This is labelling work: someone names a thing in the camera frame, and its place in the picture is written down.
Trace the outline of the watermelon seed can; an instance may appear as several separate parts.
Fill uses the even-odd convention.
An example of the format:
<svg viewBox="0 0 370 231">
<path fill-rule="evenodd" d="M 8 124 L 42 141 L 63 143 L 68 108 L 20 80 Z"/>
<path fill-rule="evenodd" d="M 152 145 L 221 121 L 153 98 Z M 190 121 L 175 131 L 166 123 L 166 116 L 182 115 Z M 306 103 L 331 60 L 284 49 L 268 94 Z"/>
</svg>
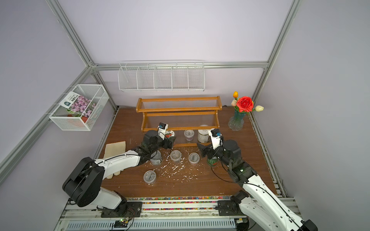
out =
<svg viewBox="0 0 370 231">
<path fill-rule="evenodd" d="M 211 167 L 216 166 L 218 162 L 219 158 L 217 157 L 207 158 L 207 164 Z"/>
</svg>

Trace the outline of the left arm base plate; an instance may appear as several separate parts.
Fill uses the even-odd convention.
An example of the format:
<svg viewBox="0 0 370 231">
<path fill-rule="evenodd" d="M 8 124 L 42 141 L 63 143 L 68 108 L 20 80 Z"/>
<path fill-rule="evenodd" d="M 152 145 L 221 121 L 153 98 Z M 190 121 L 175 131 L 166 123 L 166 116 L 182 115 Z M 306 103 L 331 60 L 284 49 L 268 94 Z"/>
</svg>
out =
<svg viewBox="0 0 370 231">
<path fill-rule="evenodd" d="M 124 202 L 122 201 L 116 209 L 99 209 L 101 211 L 101 218 L 123 218 L 134 217 L 138 218 L 142 211 L 142 202 Z"/>
</svg>

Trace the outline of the silver top seed can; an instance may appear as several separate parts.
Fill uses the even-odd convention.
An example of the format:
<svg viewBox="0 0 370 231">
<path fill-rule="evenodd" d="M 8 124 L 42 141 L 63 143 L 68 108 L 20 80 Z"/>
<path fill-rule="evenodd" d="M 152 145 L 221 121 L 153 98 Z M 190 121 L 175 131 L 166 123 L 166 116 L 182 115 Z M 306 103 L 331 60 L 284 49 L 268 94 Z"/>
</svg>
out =
<svg viewBox="0 0 370 231">
<path fill-rule="evenodd" d="M 162 155 L 160 151 L 154 152 L 150 157 L 150 162 L 154 166 L 158 166 L 162 163 Z"/>
</svg>

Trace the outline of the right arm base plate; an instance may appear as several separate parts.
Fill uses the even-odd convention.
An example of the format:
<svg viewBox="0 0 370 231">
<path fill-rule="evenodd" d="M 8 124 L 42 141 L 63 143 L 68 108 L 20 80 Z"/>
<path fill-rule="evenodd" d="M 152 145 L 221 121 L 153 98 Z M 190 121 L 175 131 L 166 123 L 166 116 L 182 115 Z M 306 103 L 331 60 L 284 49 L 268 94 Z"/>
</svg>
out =
<svg viewBox="0 0 370 231">
<path fill-rule="evenodd" d="M 217 201 L 215 209 L 218 211 L 219 216 L 243 216 L 240 207 L 237 203 L 231 200 Z"/>
</svg>

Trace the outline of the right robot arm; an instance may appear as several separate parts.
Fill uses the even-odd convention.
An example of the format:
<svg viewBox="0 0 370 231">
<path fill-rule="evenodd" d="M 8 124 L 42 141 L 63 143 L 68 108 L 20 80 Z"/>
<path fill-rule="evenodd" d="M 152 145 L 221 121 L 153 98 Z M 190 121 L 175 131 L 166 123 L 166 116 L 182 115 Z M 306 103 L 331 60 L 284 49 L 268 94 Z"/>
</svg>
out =
<svg viewBox="0 0 370 231">
<path fill-rule="evenodd" d="M 223 141 L 216 148 L 197 144 L 202 156 L 209 160 L 217 158 L 227 166 L 227 173 L 243 191 L 234 196 L 240 211 L 252 218 L 265 231 L 317 231 L 311 220 L 304 221 L 296 215 L 266 186 L 246 161 L 234 140 Z"/>
</svg>

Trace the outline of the clear jar red label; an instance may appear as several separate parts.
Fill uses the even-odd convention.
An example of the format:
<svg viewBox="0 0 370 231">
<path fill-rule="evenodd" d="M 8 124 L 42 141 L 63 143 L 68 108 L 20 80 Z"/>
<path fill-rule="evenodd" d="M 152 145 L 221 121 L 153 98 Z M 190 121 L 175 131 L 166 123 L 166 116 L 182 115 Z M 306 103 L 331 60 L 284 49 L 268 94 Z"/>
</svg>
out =
<svg viewBox="0 0 370 231">
<path fill-rule="evenodd" d="M 196 166 L 200 161 L 200 156 L 197 153 L 191 153 L 188 156 L 188 161 L 191 165 Z"/>
</svg>

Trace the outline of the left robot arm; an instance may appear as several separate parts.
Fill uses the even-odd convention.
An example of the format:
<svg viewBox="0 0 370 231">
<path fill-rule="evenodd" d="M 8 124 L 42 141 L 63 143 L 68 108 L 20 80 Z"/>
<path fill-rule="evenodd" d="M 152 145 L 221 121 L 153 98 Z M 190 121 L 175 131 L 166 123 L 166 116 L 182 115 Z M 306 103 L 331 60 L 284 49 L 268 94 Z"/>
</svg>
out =
<svg viewBox="0 0 370 231">
<path fill-rule="evenodd" d="M 117 210 L 124 198 L 101 187 L 102 181 L 118 171 L 149 161 L 160 148 L 171 149 L 175 140 L 175 136 L 166 137 L 164 131 L 150 130 L 139 146 L 123 154 L 95 160 L 83 158 L 66 179 L 62 189 L 80 208 L 95 205 L 102 209 Z"/>
</svg>

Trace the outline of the clear jar dark seeds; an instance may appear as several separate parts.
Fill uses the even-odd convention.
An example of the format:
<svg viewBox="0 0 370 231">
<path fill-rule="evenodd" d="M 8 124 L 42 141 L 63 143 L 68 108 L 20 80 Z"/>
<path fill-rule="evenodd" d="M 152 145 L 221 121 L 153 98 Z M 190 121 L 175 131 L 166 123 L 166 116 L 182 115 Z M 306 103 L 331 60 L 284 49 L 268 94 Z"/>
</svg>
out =
<svg viewBox="0 0 370 231">
<path fill-rule="evenodd" d="M 174 163 L 179 163 L 182 158 L 182 153 L 179 150 L 173 150 L 170 153 L 170 158 Z"/>
</svg>

